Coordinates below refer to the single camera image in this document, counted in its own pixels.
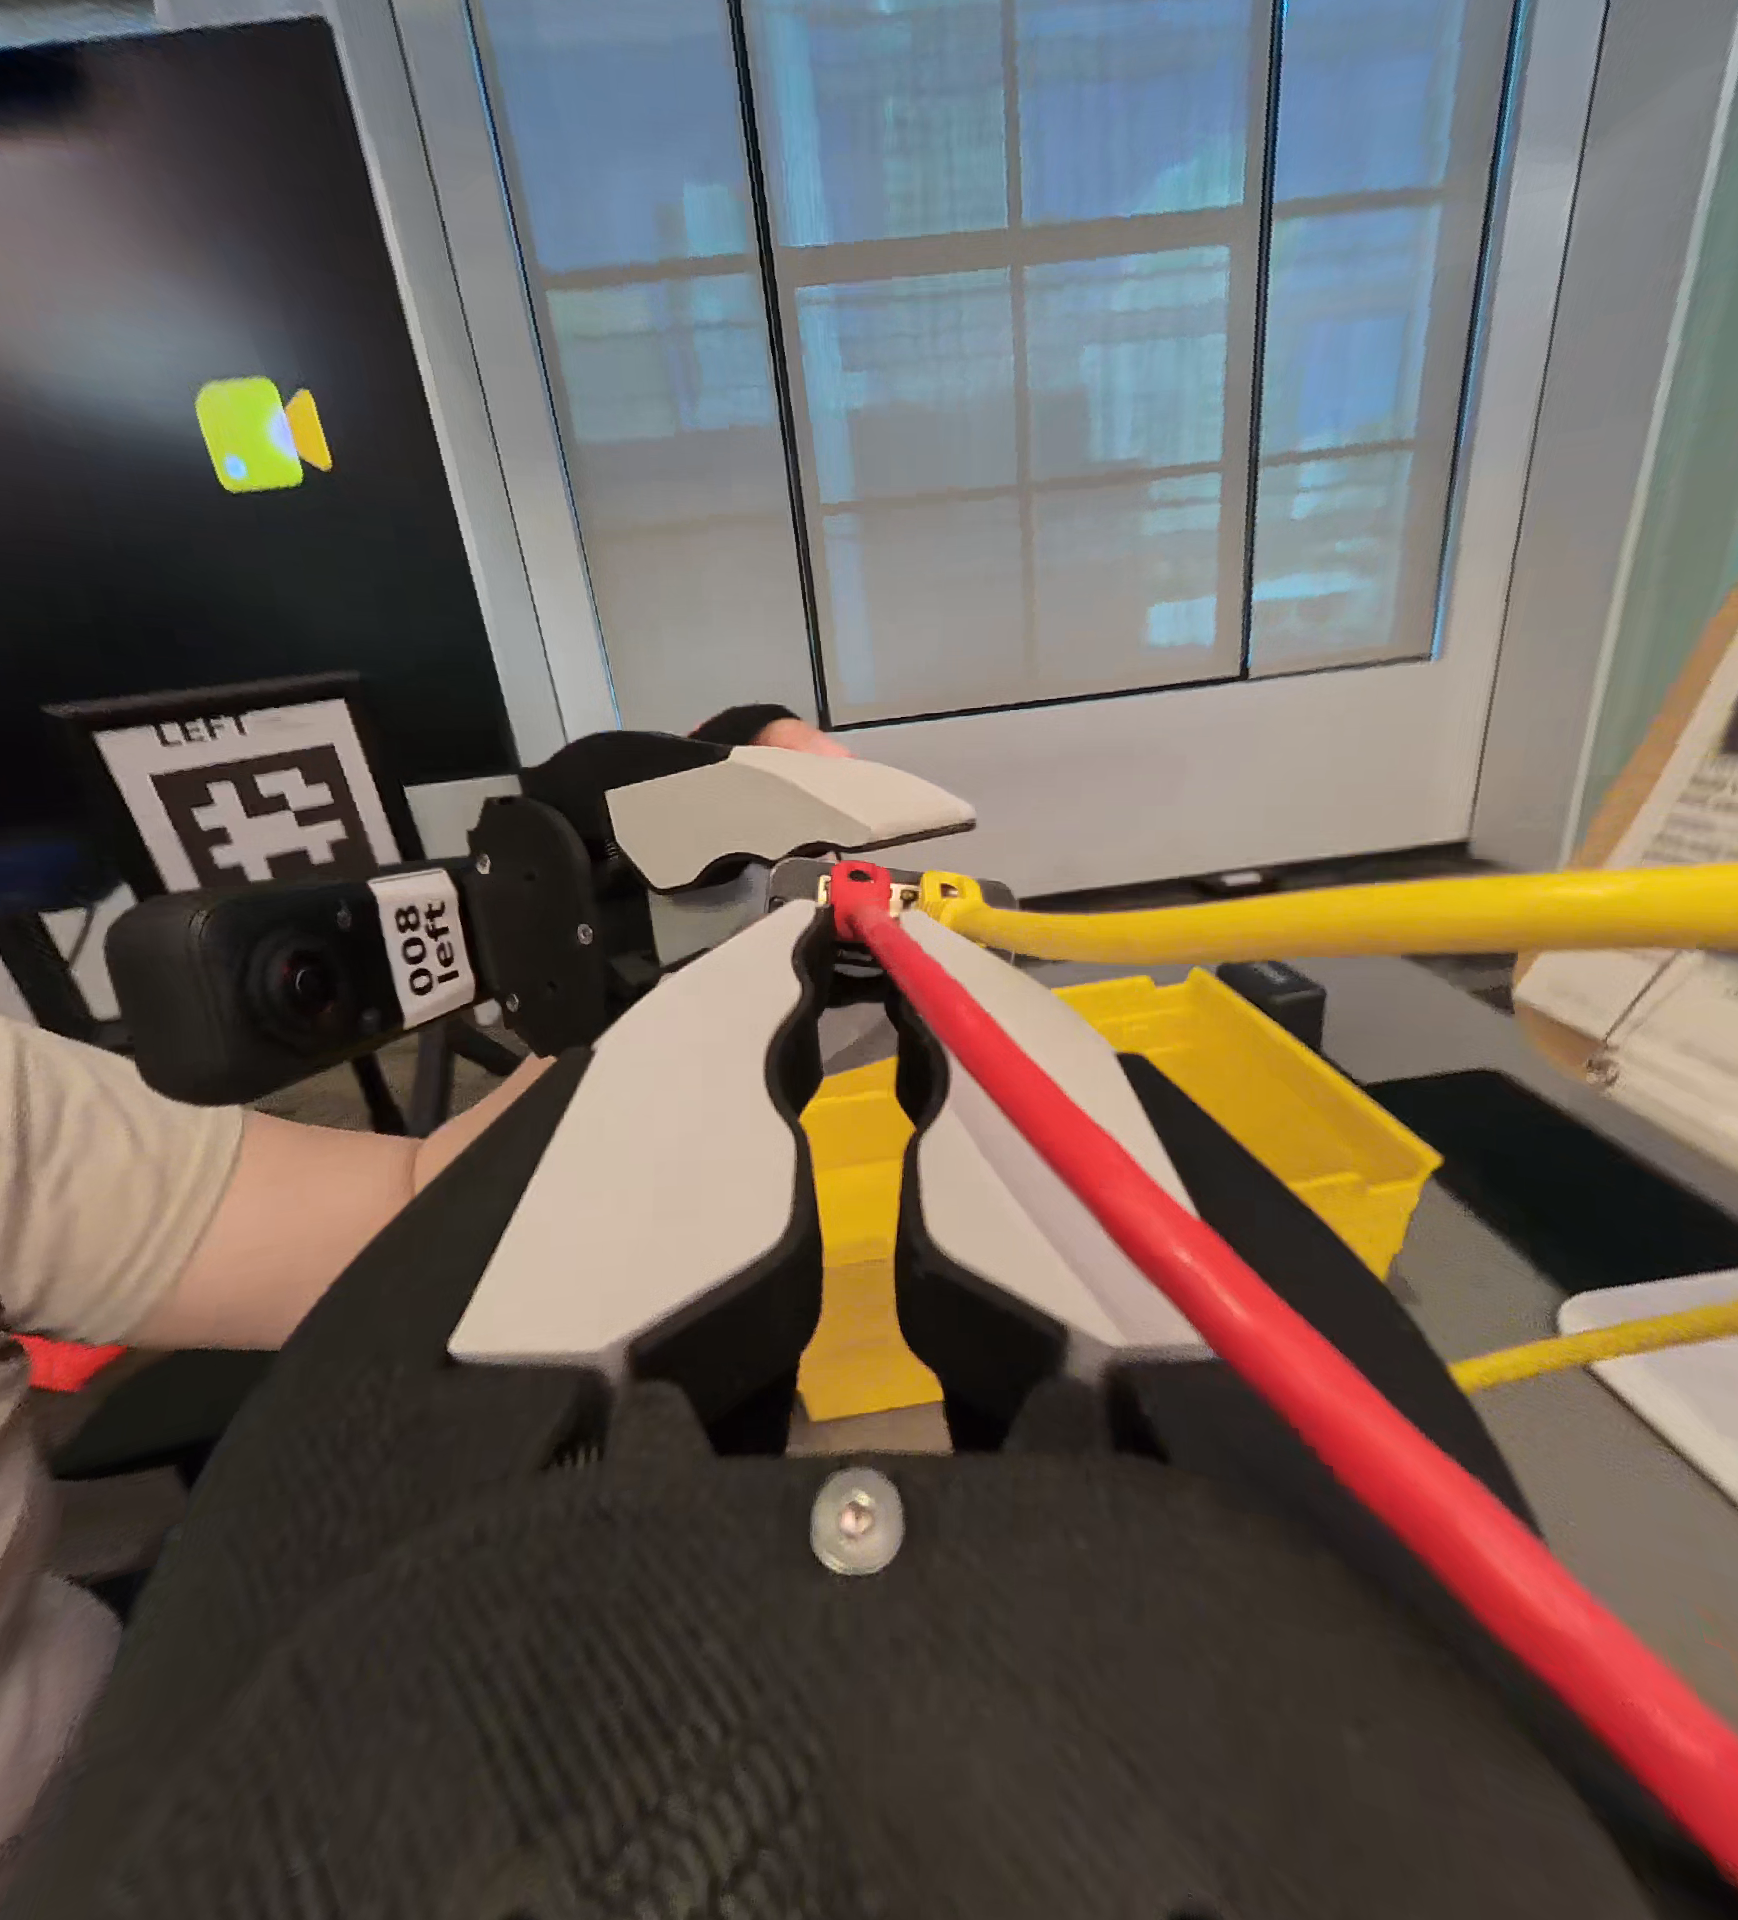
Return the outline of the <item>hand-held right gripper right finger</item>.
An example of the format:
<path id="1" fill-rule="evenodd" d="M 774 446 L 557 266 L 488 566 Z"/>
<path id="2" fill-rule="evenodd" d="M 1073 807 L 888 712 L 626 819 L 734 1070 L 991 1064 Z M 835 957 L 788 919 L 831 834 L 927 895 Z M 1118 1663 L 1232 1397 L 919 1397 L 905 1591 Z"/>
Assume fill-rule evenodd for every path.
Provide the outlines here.
<path id="1" fill-rule="evenodd" d="M 930 915 L 897 926 L 1170 1200 L 1248 1254 L 1266 1169 L 1172 1080 L 1118 1049 L 1032 973 Z M 897 1211 L 896 1311 L 935 1376 L 951 1452 L 1007 1449 L 1042 1389 L 1082 1392 L 1115 1448 L 1182 1453 L 1253 1395 L 1126 1257 L 907 996 L 897 1099 L 913 1120 Z"/>

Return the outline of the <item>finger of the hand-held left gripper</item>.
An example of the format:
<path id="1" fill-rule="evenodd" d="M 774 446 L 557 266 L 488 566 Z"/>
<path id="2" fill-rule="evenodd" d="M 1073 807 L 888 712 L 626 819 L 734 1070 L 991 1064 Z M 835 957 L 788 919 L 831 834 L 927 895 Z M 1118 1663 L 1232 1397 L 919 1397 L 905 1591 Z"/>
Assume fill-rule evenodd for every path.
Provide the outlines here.
<path id="1" fill-rule="evenodd" d="M 768 876 L 730 876 L 649 894 L 649 934 L 660 967 L 717 947 L 770 911 Z"/>
<path id="2" fill-rule="evenodd" d="M 977 827 L 973 803 L 860 758 L 736 746 L 606 791 L 613 847 L 655 894 L 813 852 L 877 852 Z"/>

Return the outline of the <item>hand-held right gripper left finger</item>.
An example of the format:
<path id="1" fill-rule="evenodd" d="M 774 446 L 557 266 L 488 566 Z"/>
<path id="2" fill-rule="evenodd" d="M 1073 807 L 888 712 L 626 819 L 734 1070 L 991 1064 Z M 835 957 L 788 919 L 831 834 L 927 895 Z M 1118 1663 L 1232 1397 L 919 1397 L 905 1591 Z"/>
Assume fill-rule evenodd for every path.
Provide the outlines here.
<path id="1" fill-rule="evenodd" d="M 802 1125 L 824 1002 L 826 910 L 799 899 L 622 1014 L 578 1067 L 450 1359 L 663 1382 L 721 1446 L 777 1448 L 824 1305 Z"/>

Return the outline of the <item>black ethernet splitter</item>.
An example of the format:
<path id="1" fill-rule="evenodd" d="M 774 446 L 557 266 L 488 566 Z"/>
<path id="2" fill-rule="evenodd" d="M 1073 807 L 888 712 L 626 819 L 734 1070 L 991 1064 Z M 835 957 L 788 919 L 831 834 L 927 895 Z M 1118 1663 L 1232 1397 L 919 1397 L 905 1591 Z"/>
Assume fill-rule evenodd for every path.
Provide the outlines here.
<path id="1" fill-rule="evenodd" d="M 881 965 L 867 947 L 837 937 L 830 903 L 835 865 L 867 867 L 871 863 L 865 853 L 792 855 L 775 862 L 766 876 L 764 911 L 768 915 L 775 915 L 796 902 L 813 906 L 811 926 L 793 934 L 788 957 L 797 980 L 811 991 L 819 990 L 826 1003 L 867 1002 L 881 998 L 884 991 Z M 979 895 L 1000 907 L 1019 903 L 1009 888 L 996 878 L 958 876 L 935 867 L 879 867 L 879 871 L 889 881 L 889 911 L 897 917 L 922 910 L 926 881 L 940 881 L 946 894 L 958 898 Z"/>

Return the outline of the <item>yellow plastic bin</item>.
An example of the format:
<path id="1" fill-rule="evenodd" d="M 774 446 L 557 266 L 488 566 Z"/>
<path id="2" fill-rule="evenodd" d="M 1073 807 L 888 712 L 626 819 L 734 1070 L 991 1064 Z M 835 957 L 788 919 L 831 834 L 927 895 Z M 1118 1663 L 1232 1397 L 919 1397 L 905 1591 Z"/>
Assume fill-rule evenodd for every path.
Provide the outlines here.
<path id="1" fill-rule="evenodd" d="M 1212 971 L 1059 983 L 1055 998 L 1118 1052 L 1149 1060 L 1266 1165 L 1380 1280 L 1402 1251 L 1442 1156 L 1359 1085 Z M 893 1254 L 912 1121 L 893 1042 L 831 1070 L 804 1114 L 824 1245 L 822 1311 L 797 1373 L 813 1423 L 931 1405 L 935 1376 L 907 1347 Z"/>

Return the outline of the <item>person's left forearm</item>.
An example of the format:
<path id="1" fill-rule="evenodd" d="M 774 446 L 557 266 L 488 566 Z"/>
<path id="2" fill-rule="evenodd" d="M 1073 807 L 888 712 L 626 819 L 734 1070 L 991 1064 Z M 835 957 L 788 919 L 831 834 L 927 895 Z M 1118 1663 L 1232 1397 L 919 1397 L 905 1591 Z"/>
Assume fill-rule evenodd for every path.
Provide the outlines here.
<path id="1" fill-rule="evenodd" d="M 280 1349 L 352 1261 L 550 1067 L 550 1057 L 524 1057 L 495 1092 L 425 1138 L 248 1114 L 205 1232 L 121 1343 Z"/>

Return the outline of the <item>black framed marker sign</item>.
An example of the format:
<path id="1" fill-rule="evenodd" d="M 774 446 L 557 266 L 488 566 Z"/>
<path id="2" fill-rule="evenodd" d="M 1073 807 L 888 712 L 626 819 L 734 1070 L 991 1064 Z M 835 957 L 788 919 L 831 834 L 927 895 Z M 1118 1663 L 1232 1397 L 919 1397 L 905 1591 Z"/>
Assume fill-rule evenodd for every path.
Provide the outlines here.
<path id="1" fill-rule="evenodd" d="M 49 702 L 42 715 L 138 899 L 365 878 L 424 853 L 353 669 Z"/>

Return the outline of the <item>small dark screen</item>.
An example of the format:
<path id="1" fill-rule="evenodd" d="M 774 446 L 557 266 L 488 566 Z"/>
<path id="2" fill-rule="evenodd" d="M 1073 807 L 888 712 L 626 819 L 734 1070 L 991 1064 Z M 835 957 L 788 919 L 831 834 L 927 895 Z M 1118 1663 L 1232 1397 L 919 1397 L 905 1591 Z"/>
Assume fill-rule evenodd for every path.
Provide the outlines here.
<path id="1" fill-rule="evenodd" d="M 0 919 L 99 906 L 113 863 L 77 831 L 0 834 Z"/>

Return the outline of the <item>small black box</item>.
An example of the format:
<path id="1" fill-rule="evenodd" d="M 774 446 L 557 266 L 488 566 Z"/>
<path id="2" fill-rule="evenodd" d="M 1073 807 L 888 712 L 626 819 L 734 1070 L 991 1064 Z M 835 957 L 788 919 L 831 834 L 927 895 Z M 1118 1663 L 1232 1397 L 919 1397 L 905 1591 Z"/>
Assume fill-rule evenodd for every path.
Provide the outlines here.
<path id="1" fill-rule="evenodd" d="M 1313 1053 L 1326 1049 L 1327 991 L 1287 961 L 1224 961 L 1217 981 Z"/>

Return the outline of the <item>large paned window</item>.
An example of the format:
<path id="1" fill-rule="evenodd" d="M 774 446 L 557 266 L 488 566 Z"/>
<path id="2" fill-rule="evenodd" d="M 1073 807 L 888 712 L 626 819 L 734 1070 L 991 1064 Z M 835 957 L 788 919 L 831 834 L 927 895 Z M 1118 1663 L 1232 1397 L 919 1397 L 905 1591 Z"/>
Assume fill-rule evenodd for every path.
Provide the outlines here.
<path id="1" fill-rule="evenodd" d="M 615 717 L 1430 659 L 1517 24 L 471 3 Z"/>

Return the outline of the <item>black table mat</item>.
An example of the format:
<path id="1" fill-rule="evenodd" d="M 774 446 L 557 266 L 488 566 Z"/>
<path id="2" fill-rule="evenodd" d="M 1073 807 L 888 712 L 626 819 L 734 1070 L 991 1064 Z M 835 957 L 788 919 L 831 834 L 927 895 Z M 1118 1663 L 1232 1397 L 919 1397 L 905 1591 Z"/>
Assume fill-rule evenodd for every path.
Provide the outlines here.
<path id="1" fill-rule="evenodd" d="M 1437 1181 L 1565 1293 L 1738 1270 L 1738 1216 L 1498 1070 L 1363 1082 Z"/>

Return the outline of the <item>black monitor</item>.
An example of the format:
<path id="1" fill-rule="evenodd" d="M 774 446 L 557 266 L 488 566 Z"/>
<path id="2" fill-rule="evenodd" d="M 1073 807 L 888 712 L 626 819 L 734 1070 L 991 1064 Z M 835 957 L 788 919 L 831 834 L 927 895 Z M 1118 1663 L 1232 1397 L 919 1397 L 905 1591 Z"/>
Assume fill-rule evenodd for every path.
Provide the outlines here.
<path id="1" fill-rule="evenodd" d="M 511 765 L 332 32 L 0 51 L 0 831 L 46 705 L 345 669 L 403 783 Z"/>

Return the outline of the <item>instruction sign board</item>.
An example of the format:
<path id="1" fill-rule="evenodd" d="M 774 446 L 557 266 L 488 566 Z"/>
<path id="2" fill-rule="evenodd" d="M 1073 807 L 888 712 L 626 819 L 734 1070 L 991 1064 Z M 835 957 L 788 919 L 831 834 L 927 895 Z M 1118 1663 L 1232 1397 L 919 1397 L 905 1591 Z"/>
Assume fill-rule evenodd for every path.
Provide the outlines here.
<path id="1" fill-rule="evenodd" d="M 1589 867 L 1738 865 L 1738 592 L 1583 847 Z M 1738 940 L 1525 954 L 1515 1011 L 1567 1072 L 1738 1172 Z"/>

